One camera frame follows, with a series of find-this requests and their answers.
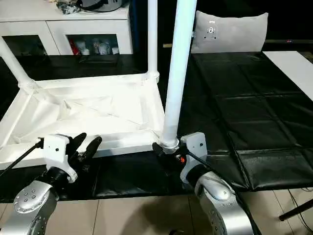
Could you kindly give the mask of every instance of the white tube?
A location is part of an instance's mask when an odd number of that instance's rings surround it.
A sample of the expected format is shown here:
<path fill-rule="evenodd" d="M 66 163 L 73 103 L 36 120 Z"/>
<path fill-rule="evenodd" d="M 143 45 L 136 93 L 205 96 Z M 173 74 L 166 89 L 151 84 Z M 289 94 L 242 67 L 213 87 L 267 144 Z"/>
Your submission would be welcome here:
<path fill-rule="evenodd" d="M 161 145 L 178 145 L 177 128 L 197 0 L 178 0 Z"/>
<path fill-rule="evenodd" d="M 2 37 L 0 37 L 0 56 L 3 58 L 19 84 L 28 84 L 33 82 Z"/>
<path fill-rule="evenodd" d="M 157 72 L 157 0 L 148 0 L 148 72 Z"/>

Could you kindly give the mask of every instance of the tile floor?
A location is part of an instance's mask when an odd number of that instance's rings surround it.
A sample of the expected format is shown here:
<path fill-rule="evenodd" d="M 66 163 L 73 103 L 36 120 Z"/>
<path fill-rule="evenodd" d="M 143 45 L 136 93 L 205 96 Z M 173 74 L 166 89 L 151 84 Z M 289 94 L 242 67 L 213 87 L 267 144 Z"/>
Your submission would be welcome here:
<path fill-rule="evenodd" d="M 298 204 L 313 192 L 292 189 Z M 287 190 L 244 194 L 251 213 L 264 235 L 310 234 L 296 216 L 281 222 L 278 216 L 293 208 Z M 12 212 L 12 204 L 0 204 L 0 227 Z M 313 228 L 313 209 L 303 213 Z M 46 235 L 168 235 L 172 229 L 186 235 L 211 235 L 211 228 L 195 196 L 137 197 L 59 202 Z"/>

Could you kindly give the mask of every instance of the black tablecloth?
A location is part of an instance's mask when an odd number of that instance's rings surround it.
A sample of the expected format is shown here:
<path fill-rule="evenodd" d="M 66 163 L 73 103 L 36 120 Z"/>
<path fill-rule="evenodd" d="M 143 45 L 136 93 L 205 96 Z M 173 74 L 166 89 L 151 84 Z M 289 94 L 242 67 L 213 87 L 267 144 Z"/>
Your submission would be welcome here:
<path fill-rule="evenodd" d="M 170 54 L 159 55 L 163 104 Z M 34 80 L 140 73 L 146 58 L 21 57 Z M 18 91 L 0 61 L 0 114 Z M 205 133 L 207 161 L 238 190 L 313 186 L 313 102 L 262 53 L 194 54 L 188 62 L 179 135 Z M 0 202 L 10 202 L 44 166 L 13 169 L 0 181 Z M 89 173 L 62 193 L 62 200 L 190 193 L 179 173 L 168 173 L 153 152 L 92 160 Z"/>

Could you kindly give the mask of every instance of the white fabric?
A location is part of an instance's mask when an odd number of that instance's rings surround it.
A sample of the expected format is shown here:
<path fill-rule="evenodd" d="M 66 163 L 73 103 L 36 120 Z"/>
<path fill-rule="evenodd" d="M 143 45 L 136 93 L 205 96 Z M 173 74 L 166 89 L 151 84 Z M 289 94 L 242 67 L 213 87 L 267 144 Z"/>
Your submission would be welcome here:
<path fill-rule="evenodd" d="M 197 11 L 191 53 L 261 51 L 267 26 L 268 13 L 221 18 Z"/>

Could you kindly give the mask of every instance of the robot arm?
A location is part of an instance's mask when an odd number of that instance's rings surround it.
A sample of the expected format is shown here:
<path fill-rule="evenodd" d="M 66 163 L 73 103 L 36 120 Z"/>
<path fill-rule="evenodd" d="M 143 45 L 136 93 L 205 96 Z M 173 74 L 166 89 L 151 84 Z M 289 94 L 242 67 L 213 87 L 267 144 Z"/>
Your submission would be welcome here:
<path fill-rule="evenodd" d="M 23 188 L 14 199 L 14 210 L 0 231 L 0 235 L 44 235 L 47 222 L 54 212 L 58 189 L 77 179 L 76 171 L 93 157 L 102 139 L 95 138 L 79 155 L 77 148 L 86 138 L 82 133 L 72 139 L 63 135 L 49 135 L 43 149 L 47 171 Z"/>
<path fill-rule="evenodd" d="M 253 235 L 253 230 L 255 234 L 260 234 L 239 194 L 208 168 L 203 133 L 196 132 L 181 137 L 180 146 L 170 155 L 165 154 L 156 143 L 153 144 L 153 149 L 167 170 L 180 170 L 180 179 L 194 188 L 213 234 Z"/>

